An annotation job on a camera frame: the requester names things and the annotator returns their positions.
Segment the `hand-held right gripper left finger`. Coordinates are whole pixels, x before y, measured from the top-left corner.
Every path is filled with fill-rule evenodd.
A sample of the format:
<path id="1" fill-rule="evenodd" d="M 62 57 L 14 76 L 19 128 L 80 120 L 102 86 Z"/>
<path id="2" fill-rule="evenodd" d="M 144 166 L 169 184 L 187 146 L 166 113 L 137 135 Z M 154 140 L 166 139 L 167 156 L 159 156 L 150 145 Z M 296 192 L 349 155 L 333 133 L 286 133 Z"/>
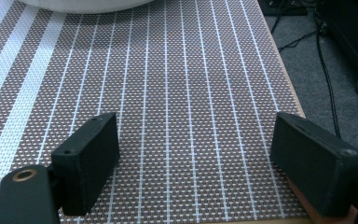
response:
<path id="1" fill-rule="evenodd" d="M 62 211 L 85 216 L 102 193 L 120 159 L 114 112 L 93 117 L 51 153 L 53 172 L 65 186 Z"/>

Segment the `white bowl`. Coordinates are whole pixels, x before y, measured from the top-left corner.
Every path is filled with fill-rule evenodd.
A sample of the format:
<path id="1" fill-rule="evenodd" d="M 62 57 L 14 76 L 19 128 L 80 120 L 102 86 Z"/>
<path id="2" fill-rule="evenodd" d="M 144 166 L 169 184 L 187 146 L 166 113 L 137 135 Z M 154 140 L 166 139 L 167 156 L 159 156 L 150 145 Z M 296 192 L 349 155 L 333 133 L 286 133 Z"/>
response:
<path id="1" fill-rule="evenodd" d="M 19 0 L 43 9 L 73 14 L 99 14 L 142 6 L 153 0 Z"/>

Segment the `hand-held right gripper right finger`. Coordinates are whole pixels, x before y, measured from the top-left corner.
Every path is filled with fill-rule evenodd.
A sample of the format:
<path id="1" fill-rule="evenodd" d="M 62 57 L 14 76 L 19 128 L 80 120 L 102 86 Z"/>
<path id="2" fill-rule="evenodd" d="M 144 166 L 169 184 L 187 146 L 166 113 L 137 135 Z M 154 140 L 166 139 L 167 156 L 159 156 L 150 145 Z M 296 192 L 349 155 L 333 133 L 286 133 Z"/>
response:
<path id="1" fill-rule="evenodd" d="M 300 116 L 279 112 L 270 160 L 322 216 L 343 217 L 358 177 L 358 148 Z"/>

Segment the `brown white woven placemat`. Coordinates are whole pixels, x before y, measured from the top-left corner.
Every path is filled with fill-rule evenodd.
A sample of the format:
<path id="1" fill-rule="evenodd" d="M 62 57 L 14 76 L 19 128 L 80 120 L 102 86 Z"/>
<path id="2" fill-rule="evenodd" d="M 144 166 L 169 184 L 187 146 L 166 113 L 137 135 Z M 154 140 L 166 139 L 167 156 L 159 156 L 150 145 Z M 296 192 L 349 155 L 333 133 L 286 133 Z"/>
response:
<path id="1" fill-rule="evenodd" d="M 66 224 L 306 224 L 270 162 L 301 110 L 257 0 L 153 0 L 100 15 L 0 0 L 0 180 L 113 112 L 118 168 Z"/>

